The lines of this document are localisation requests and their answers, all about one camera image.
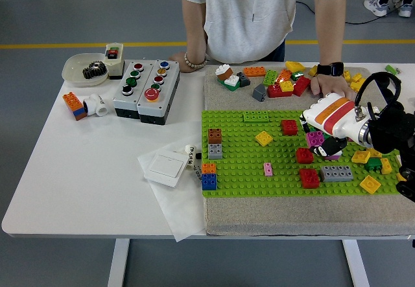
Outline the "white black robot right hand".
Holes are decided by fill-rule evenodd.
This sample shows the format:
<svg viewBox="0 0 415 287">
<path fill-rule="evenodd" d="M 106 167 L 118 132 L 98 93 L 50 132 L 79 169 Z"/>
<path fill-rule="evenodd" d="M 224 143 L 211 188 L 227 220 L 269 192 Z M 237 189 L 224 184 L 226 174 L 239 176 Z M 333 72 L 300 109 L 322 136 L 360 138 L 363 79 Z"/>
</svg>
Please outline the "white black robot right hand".
<svg viewBox="0 0 415 287">
<path fill-rule="evenodd" d="M 310 106 L 300 116 L 305 130 L 314 126 L 330 135 L 322 144 L 314 144 L 310 151 L 320 156 L 331 156 L 347 146 L 348 139 L 371 148 L 369 132 L 370 114 L 365 107 L 356 106 L 354 101 L 336 93 L 329 93 Z"/>
</svg>

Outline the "person's right hand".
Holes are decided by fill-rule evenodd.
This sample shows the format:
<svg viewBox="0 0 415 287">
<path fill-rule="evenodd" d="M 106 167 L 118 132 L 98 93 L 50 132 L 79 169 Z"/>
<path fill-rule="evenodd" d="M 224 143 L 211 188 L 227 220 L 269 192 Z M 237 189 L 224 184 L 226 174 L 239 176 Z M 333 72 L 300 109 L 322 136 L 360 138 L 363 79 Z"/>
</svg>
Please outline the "person's right hand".
<svg viewBox="0 0 415 287">
<path fill-rule="evenodd" d="M 174 61 L 174 62 L 178 62 L 179 69 L 180 69 L 181 73 L 192 73 L 192 72 L 194 72 L 195 68 L 192 68 L 192 67 L 190 67 L 186 64 L 185 59 L 184 59 L 184 55 L 185 55 L 184 52 L 177 52 L 177 53 L 172 54 L 169 57 L 169 60 Z"/>
</svg>

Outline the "person's left hand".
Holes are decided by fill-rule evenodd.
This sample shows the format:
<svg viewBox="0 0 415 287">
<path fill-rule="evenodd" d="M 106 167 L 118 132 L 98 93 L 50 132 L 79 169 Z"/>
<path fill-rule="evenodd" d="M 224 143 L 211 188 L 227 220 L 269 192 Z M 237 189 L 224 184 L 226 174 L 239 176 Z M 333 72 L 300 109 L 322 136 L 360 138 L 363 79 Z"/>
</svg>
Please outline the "person's left hand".
<svg viewBox="0 0 415 287">
<path fill-rule="evenodd" d="M 316 75 L 311 79 L 311 91 L 314 95 L 326 96 L 336 93 L 350 100 L 355 99 L 355 92 L 342 76 Z"/>
</svg>

